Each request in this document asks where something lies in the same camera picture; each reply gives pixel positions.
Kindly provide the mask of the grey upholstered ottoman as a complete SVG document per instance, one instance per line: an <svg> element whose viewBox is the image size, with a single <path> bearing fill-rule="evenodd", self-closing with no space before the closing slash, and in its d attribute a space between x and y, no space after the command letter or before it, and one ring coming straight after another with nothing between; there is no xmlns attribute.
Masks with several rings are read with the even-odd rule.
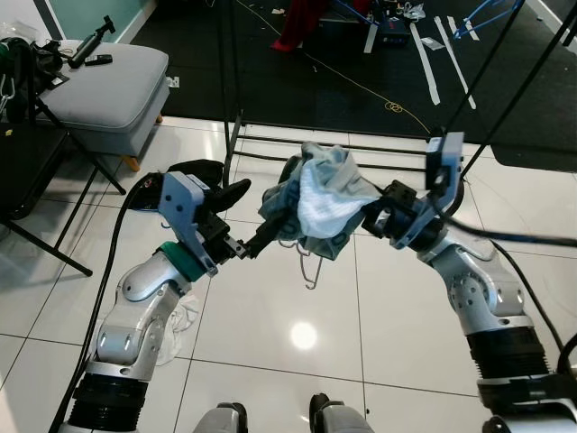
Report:
<svg viewBox="0 0 577 433"><path fill-rule="evenodd" d="M88 150L119 156L139 170L168 102L169 54L124 42L103 42L95 53L110 54L113 61L62 67L67 81L41 92L41 100Z"/></svg>

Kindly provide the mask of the white tape strip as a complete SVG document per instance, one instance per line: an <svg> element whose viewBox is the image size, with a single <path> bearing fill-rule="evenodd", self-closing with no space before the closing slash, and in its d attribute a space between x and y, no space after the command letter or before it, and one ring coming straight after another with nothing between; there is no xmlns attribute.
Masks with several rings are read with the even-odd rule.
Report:
<svg viewBox="0 0 577 433"><path fill-rule="evenodd" d="M421 41L421 37L419 32L417 31L416 24L409 23L408 28L409 32L411 32L412 40L415 41L415 45L417 46L417 56L420 58L422 70L424 71L430 100L432 100L432 103L434 105L440 105L441 98L440 94L438 94L438 87L435 75L433 74L432 67L430 67L429 58L426 53L426 47L424 43Z"/></svg>
<svg viewBox="0 0 577 433"><path fill-rule="evenodd" d="M465 92L467 103L469 103L470 108L472 108L472 110L475 110L475 108L477 108L477 104L475 104L475 100L470 94L470 88L469 86L467 86L461 66L459 66L459 62L456 58L456 53L454 53L453 45L451 45L451 38L448 36L448 32L445 31L444 22L442 22L440 16L434 17L434 22L435 25L437 26L438 32L440 32L441 34L442 41L444 41L446 52L448 52L451 62L453 63L453 69L454 71L456 71L456 75L458 76L459 82L461 82L462 84L462 88Z"/></svg>

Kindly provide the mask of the red garment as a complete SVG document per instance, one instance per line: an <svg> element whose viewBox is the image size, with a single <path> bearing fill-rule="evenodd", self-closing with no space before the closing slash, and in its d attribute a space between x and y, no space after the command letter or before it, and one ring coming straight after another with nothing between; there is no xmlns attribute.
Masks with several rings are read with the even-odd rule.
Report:
<svg viewBox="0 0 577 433"><path fill-rule="evenodd" d="M280 37L271 44L279 52L292 52L320 24L333 0L292 0L285 13L286 21Z"/></svg>

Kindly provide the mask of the grey wire hanger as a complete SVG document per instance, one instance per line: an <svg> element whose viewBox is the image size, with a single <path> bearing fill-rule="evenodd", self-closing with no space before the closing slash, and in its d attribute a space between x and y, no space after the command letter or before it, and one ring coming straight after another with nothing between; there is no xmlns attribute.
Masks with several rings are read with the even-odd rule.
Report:
<svg viewBox="0 0 577 433"><path fill-rule="evenodd" d="M320 272L323 269L323 257L307 251L300 242L294 242L292 248L298 255L299 269L305 288L316 289L317 282L320 280Z"/></svg>

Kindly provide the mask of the white crumpled cloth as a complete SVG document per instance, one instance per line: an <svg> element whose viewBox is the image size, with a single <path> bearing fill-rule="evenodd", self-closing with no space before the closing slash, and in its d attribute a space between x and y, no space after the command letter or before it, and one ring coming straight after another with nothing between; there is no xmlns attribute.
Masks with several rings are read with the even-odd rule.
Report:
<svg viewBox="0 0 577 433"><path fill-rule="evenodd" d="M187 345L186 333L197 324L202 314L201 301L194 294L182 297L176 309L169 314L168 323L164 329L161 348L158 352L156 365L162 366L173 362Z"/></svg>

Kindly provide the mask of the black garment white Petronas print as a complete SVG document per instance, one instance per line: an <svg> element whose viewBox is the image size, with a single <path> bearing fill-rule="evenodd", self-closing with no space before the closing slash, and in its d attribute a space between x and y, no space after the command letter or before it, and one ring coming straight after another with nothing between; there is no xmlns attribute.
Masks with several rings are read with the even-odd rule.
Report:
<svg viewBox="0 0 577 433"><path fill-rule="evenodd" d="M233 207L247 193L251 182L248 179L236 181L223 187L225 165L221 161L194 160L177 162L169 166L169 172L182 172L187 176L197 177L203 184L209 186L205 194L206 204L213 213L223 213ZM161 172L152 172L141 177L126 198L128 209L139 211L156 211L160 204L162 190Z"/></svg>

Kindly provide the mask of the black and green equipment pile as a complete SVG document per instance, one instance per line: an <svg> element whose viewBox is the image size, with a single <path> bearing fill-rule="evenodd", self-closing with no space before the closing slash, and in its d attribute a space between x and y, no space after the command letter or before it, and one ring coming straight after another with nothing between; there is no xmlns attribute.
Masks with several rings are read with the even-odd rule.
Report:
<svg viewBox="0 0 577 433"><path fill-rule="evenodd" d="M41 92L54 89L69 81L62 74L65 55L59 52L60 41L45 46L21 37L0 40L0 94L7 89L4 78L12 82L13 97L5 104L4 117L8 123L21 123L28 118L29 104Z"/></svg>

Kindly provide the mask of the grey green lettered garment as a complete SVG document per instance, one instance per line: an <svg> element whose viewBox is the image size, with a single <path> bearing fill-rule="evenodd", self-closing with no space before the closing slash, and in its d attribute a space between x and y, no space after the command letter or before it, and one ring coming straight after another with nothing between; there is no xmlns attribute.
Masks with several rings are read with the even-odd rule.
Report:
<svg viewBox="0 0 577 433"><path fill-rule="evenodd" d="M335 259L362 223L362 208L380 192L342 147L305 142L299 161L285 169L288 177L264 190L257 213L265 220L284 218L277 226L281 242L298 242L310 253Z"/></svg>

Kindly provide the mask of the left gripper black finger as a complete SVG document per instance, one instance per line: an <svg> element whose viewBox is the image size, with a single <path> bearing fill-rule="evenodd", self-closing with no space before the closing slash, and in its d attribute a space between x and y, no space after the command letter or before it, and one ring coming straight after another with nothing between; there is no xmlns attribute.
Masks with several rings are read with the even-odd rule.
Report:
<svg viewBox="0 0 577 433"><path fill-rule="evenodd" d="M269 244L277 242L283 224L261 224L248 242L242 242L243 259L254 259Z"/></svg>

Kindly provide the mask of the black box red label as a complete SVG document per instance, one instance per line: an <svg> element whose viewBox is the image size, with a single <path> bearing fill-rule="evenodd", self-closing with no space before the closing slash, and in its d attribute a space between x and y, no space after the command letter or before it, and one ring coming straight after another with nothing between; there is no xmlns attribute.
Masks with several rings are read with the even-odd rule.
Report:
<svg viewBox="0 0 577 433"><path fill-rule="evenodd" d="M378 26L378 41L390 47L403 47L411 40L411 32L403 21L384 23Z"/></svg>

